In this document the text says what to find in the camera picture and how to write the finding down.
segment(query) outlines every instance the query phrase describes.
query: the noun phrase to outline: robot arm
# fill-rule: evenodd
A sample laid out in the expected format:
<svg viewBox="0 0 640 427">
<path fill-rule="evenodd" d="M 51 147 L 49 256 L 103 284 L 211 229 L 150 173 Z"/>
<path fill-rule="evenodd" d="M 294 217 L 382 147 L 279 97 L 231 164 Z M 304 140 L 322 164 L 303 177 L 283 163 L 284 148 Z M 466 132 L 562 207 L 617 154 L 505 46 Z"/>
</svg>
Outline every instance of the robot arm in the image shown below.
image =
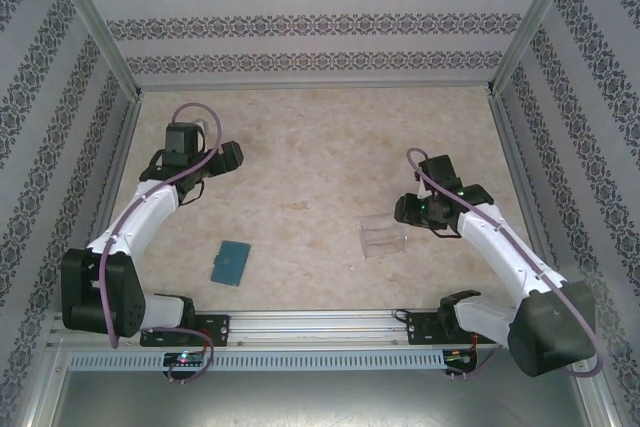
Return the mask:
<svg viewBox="0 0 640 427">
<path fill-rule="evenodd" d="M 156 152 L 140 175 L 136 193 L 127 207 L 161 182 L 209 155 L 210 151 L 205 152 L 204 145 L 198 150 L 198 135 L 204 139 L 202 129 L 196 124 L 172 122 L 167 126 L 165 148 Z M 135 266 L 140 265 L 144 250 L 162 223 L 178 207 L 188 203 L 185 199 L 197 184 L 201 185 L 202 195 L 204 179 L 233 171 L 242 162 L 242 151 L 236 142 L 222 144 L 202 168 L 161 187 L 145 198 L 126 219 L 115 243 L 110 246 L 105 269 L 116 335 L 131 337 L 139 330 L 157 327 L 191 327 L 195 321 L 191 299 L 144 293 Z M 62 316 L 69 329 L 106 333 L 97 286 L 98 265 L 107 241 L 124 212 L 86 249 L 70 249 L 62 259 Z"/>
<path fill-rule="evenodd" d="M 449 228 L 469 241 L 500 277 L 513 301 L 512 307 L 478 292 L 459 295 L 458 298 L 466 298 L 453 305 L 453 315 L 449 312 L 443 316 L 453 319 L 456 325 L 445 326 L 445 331 L 454 328 L 476 332 L 509 346 L 518 366 L 530 376 L 592 357 L 594 346 L 575 316 L 500 231 L 504 229 L 516 239 L 529 259 L 593 328 L 595 301 L 589 288 L 582 282 L 569 283 L 537 257 L 509 227 L 484 188 L 462 185 L 448 156 L 425 160 L 419 167 L 435 183 L 495 219 L 499 228 L 423 182 L 418 195 L 406 194 L 398 200 L 396 220 L 432 231 Z"/>
</svg>

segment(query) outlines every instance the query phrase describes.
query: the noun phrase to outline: wallpaper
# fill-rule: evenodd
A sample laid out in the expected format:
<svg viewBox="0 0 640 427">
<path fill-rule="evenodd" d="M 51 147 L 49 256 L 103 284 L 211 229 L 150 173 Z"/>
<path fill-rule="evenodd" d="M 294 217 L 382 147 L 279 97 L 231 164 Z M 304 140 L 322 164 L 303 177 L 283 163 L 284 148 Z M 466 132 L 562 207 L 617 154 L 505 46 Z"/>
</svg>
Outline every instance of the wallpaper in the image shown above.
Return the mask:
<svg viewBox="0 0 640 427">
<path fill-rule="evenodd" d="M 488 81 L 532 0 L 95 0 L 142 87 Z"/>
<path fill-rule="evenodd" d="M 0 0 L 0 426 L 37 371 L 68 247 L 89 239 L 128 99 L 70 0 Z"/>
<path fill-rule="evenodd" d="M 503 92 L 556 265 L 596 297 L 625 425 L 640 425 L 639 1 L 554 0 Z"/>
</svg>

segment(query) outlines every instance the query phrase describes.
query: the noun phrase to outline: purple cable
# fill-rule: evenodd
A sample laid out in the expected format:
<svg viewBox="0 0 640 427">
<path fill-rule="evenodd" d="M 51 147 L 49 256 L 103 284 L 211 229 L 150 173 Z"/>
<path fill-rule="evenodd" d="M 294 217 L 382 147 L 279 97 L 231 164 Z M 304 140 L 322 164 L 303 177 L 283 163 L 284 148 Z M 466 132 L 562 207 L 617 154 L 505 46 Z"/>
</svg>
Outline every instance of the purple cable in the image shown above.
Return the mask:
<svg viewBox="0 0 640 427">
<path fill-rule="evenodd" d="M 216 138 L 215 147 L 211 149 L 209 154 L 207 154 L 207 156 L 204 159 L 202 159 L 193 167 L 189 167 L 188 169 L 180 172 L 179 174 L 176 174 L 167 180 L 163 180 L 156 186 L 149 189 L 143 195 L 138 197 L 135 200 L 135 202 L 133 202 L 127 208 L 127 210 L 124 211 L 124 214 L 122 214 L 122 217 L 120 217 L 120 220 L 118 220 L 118 222 L 116 223 L 115 227 L 113 228 L 113 232 L 111 232 L 111 235 L 104 246 L 102 255 L 100 256 L 100 267 L 98 270 L 100 300 L 102 302 L 102 311 L 104 313 L 104 321 L 107 325 L 107 334 L 109 335 L 109 342 L 111 343 L 111 347 L 113 349 L 118 348 L 118 336 L 116 335 L 115 329 L 113 327 L 113 318 L 111 317 L 111 306 L 109 305 L 109 297 L 107 295 L 107 282 L 105 279 L 105 271 L 107 268 L 107 258 L 109 257 L 109 251 L 111 250 L 111 246 L 116 242 L 116 239 L 118 238 L 118 233 L 120 232 L 120 229 L 122 228 L 124 223 L 131 216 L 131 214 L 138 208 L 138 206 L 146 200 L 148 196 L 155 194 L 158 190 L 160 190 L 164 186 L 169 185 L 172 182 L 175 182 L 176 180 L 179 180 L 183 177 L 186 177 L 187 175 L 195 172 L 200 167 L 205 165 L 218 152 L 218 149 L 220 148 L 220 144 L 222 143 L 222 125 L 220 124 L 220 119 L 218 118 L 218 115 L 213 111 L 213 109 L 207 105 L 200 104 L 198 102 L 187 102 L 186 104 L 183 104 L 176 109 L 176 111 L 173 114 L 173 117 L 171 118 L 171 122 L 175 122 L 176 118 L 178 117 L 178 114 L 182 112 L 184 109 L 186 109 L 187 107 L 200 107 L 201 109 L 204 109 L 211 114 L 211 116 L 213 117 L 213 120 L 215 120 L 216 122 L 216 127 L 218 129 L 218 136 Z M 193 335 L 200 334 L 199 332 L 196 332 L 196 331 L 190 331 L 190 332 L 193 333 Z"/>
<path fill-rule="evenodd" d="M 441 187 L 435 181 L 430 179 L 424 172 L 422 172 L 420 167 L 411 158 L 411 154 L 413 154 L 414 152 L 418 152 L 419 154 L 422 154 L 425 159 L 429 159 L 429 156 L 424 150 L 417 147 L 412 147 L 409 150 L 407 150 L 407 160 L 409 161 L 409 164 L 411 165 L 411 167 L 413 167 L 413 170 L 415 170 L 416 173 L 420 176 L 420 178 L 422 178 L 422 180 L 424 180 L 427 184 L 429 184 L 431 187 L 433 187 L 435 190 L 437 190 L 441 194 L 449 197 L 451 200 L 459 203 L 469 211 L 473 212 L 474 214 L 484 219 L 487 223 L 493 226 L 493 228 L 496 229 L 496 231 L 499 231 L 504 236 L 504 238 L 507 239 L 507 241 L 511 244 L 511 246 L 516 250 L 516 252 L 518 252 L 520 257 L 522 257 L 524 261 L 527 264 L 529 264 L 529 267 L 531 267 L 531 269 L 542 279 L 542 281 L 545 284 L 547 284 L 547 286 L 553 291 L 553 293 L 558 296 L 560 301 L 567 307 L 567 309 L 569 309 L 569 312 L 571 312 L 571 314 L 573 314 L 573 316 L 576 318 L 576 320 L 580 324 L 580 327 L 582 327 L 582 329 L 585 331 L 585 333 L 589 337 L 589 340 L 593 344 L 593 347 L 596 350 L 596 365 L 589 372 L 575 372 L 575 371 L 566 370 L 566 369 L 565 369 L 565 372 L 571 375 L 572 377 L 581 377 L 581 378 L 593 377 L 595 375 L 598 375 L 602 370 L 602 368 L 604 367 L 604 354 L 602 352 L 602 349 L 600 347 L 600 342 L 598 341 L 598 338 L 596 337 L 595 332 L 593 331 L 589 323 L 585 320 L 585 318 L 582 316 L 582 314 L 578 311 L 578 309 L 576 309 L 576 307 L 571 303 L 571 301 L 567 298 L 567 296 L 564 295 L 562 291 L 546 276 L 546 274 L 538 266 L 538 264 L 536 264 L 536 262 L 527 255 L 527 253 L 516 241 L 516 239 L 514 239 L 513 236 L 509 232 L 507 232 L 506 229 L 502 227 L 500 222 L 493 219 L 491 216 L 485 214 L 480 209 L 474 207 L 466 200 L 458 197 L 453 192 L 450 192 L 444 187 Z"/>
<path fill-rule="evenodd" d="M 188 335 L 195 335 L 197 337 L 200 337 L 202 340 L 204 340 L 204 350 L 207 350 L 207 345 L 209 345 L 209 348 L 211 348 L 211 354 L 209 355 L 209 358 L 207 359 L 207 362 L 203 365 L 203 367 L 198 370 L 195 374 L 193 374 L 191 377 L 183 379 L 183 380 L 176 380 L 174 379 L 171 374 L 173 372 L 173 369 L 180 364 L 171 364 L 169 366 L 169 372 L 167 372 L 167 377 L 169 378 L 169 382 L 173 383 L 175 382 L 180 382 L 181 384 L 186 384 L 189 382 L 193 382 L 194 380 L 196 380 L 198 377 L 200 377 L 202 374 L 204 374 L 209 367 L 211 367 L 211 364 L 213 364 L 213 341 L 211 340 L 211 337 L 209 337 L 206 334 L 203 334 L 202 332 L 198 332 L 197 330 L 191 330 L 191 329 L 182 329 L 180 327 L 158 327 L 157 329 L 152 329 L 152 331 L 154 332 L 169 332 L 169 333 L 176 333 L 176 334 L 188 334 Z"/>
</svg>

